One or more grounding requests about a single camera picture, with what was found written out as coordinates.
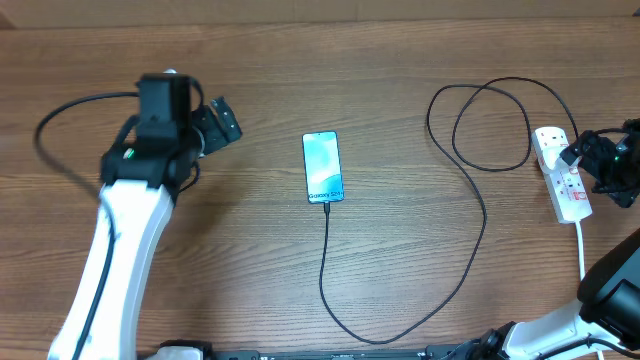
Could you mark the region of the blue Galaxy smartphone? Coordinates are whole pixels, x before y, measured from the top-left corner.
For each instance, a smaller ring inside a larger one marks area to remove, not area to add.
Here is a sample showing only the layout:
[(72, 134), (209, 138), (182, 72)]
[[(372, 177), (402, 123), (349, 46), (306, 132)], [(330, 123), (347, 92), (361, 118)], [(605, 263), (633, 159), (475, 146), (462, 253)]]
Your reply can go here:
[(335, 131), (302, 136), (307, 199), (311, 204), (345, 198), (338, 136)]

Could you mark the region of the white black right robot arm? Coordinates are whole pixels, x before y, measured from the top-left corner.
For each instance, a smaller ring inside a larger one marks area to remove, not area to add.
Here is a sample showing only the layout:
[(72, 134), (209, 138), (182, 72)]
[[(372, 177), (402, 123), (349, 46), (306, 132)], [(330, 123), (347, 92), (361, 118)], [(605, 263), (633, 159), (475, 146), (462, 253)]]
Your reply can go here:
[[(558, 127), (532, 137), (551, 202), (561, 224), (579, 225), (592, 213), (589, 190), (621, 208), (639, 197), (639, 122), (587, 130), (569, 142)], [(577, 297), (530, 322), (510, 322), (450, 353), (452, 359), (574, 359), (598, 351), (639, 356), (639, 234), (633, 232), (591, 268), (582, 268)]]

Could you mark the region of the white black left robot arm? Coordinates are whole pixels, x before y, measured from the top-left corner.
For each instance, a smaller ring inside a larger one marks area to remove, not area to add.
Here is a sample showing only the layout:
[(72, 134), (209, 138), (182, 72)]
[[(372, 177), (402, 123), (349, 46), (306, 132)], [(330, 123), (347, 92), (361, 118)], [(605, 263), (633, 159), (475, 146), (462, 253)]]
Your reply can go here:
[(133, 97), (139, 110), (100, 162), (100, 187), (64, 166), (42, 145), (44, 127), (79, 105), (68, 102), (36, 127), (38, 156), (99, 202), (89, 254), (51, 359), (135, 359), (139, 314), (153, 256), (178, 196), (195, 185), (200, 160), (242, 136), (222, 97), (207, 101), (200, 83), (173, 70), (147, 73)]

